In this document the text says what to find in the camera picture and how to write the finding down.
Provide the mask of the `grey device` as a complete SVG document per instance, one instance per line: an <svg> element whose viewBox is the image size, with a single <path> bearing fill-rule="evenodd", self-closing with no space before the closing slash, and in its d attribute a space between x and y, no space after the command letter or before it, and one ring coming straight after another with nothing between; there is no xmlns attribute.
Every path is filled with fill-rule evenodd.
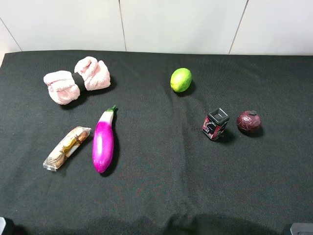
<svg viewBox="0 0 313 235"><path fill-rule="evenodd" d="M5 217L0 217L0 235L12 235L14 230L14 222Z"/></svg>
<svg viewBox="0 0 313 235"><path fill-rule="evenodd" d="M293 223L290 233L291 235L313 235L313 223Z"/></svg>

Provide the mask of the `grey device bottom left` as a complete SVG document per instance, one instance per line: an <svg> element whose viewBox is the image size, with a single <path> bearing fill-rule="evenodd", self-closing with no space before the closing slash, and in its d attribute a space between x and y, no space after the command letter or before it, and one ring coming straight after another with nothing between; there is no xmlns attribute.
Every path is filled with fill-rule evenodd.
<svg viewBox="0 0 313 235"><path fill-rule="evenodd" d="M0 235L12 235L14 230L14 222L5 217L0 217Z"/></svg>

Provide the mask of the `pink rolled towel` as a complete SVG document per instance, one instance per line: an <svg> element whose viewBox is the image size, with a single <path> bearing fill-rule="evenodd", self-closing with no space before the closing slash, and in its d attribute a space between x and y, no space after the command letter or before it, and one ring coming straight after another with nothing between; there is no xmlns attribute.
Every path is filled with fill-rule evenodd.
<svg viewBox="0 0 313 235"><path fill-rule="evenodd" d="M59 105L67 105L85 91L110 86L110 72L103 61L87 56L77 62L74 72L56 71L44 76L51 99Z"/></svg>

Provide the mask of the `black red tin box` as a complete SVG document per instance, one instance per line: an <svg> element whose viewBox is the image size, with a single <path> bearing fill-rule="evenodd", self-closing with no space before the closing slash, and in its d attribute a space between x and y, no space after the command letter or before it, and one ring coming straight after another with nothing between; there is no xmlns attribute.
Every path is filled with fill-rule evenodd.
<svg viewBox="0 0 313 235"><path fill-rule="evenodd" d="M202 131L210 140L214 141L224 132L228 121L229 115L221 108L218 108L207 114Z"/></svg>

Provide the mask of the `wrapped snack bar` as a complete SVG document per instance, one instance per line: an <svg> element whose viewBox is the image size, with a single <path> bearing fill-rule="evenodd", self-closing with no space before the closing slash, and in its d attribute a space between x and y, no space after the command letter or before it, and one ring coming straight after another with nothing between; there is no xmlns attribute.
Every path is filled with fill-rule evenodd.
<svg viewBox="0 0 313 235"><path fill-rule="evenodd" d="M43 162L43 167L47 170L58 170L72 153L90 135L91 128L77 126L72 129L51 151Z"/></svg>

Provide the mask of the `green lime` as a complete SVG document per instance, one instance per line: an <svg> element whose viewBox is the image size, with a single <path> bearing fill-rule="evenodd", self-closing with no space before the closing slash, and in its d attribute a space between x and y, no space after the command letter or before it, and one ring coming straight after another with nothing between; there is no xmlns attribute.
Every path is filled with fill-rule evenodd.
<svg viewBox="0 0 313 235"><path fill-rule="evenodd" d="M191 71L187 68L179 68L173 72L170 80L170 85L174 92L181 93L189 88L191 82Z"/></svg>

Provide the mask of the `dark red passion fruit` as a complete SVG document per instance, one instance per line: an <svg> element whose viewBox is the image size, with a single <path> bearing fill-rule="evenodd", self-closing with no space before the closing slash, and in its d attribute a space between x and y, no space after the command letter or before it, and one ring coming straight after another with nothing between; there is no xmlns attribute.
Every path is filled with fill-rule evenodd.
<svg viewBox="0 0 313 235"><path fill-rule="evenodd" d="M236 119L237 127L245 133L257 132L261 128L261 118L254 110L240 113Z"/></svg>

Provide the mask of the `black table cloth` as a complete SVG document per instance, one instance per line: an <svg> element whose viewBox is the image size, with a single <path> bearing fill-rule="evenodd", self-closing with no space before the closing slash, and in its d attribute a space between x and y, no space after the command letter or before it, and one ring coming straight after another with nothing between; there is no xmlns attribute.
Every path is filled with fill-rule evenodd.
<svg viewBox="0 0 313 235"><path fill-rule="evenodd" d="M109 87L54 102L44 76L103 61ZM181 93L179 68L192 82ZM102 114L116 106L113 158L92 162ZM202 131L221 108L229 121ZM257 132L238 129L254 110ZM56 171L43 162L75 127L90 135ZM0 68L0 214L26 235L279 235L313 220L310 56L30 51Z"/></svg>

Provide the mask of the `purple toy eggplant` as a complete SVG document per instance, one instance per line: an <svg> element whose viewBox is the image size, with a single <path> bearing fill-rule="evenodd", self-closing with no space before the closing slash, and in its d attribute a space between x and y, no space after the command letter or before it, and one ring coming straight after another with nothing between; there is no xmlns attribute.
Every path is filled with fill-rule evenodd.
<svg viewBox="0 0 313 235"><path fill-rule="evenodd" d="M92 146L92 162L98 173L103 173L110 166L113 158L114 138L112 120L116 106L108 108L99 119Z"/></svg>

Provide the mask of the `grey device bottom right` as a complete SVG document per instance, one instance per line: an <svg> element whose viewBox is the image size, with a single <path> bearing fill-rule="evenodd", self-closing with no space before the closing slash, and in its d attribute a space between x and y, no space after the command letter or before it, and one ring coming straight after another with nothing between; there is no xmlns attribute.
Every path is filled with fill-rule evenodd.
<svg viewBox="0 0 313 235"><path fill-rule="evenodd" d="M291 235L313 235L313 223L293 223L290 233Z"/></svg>

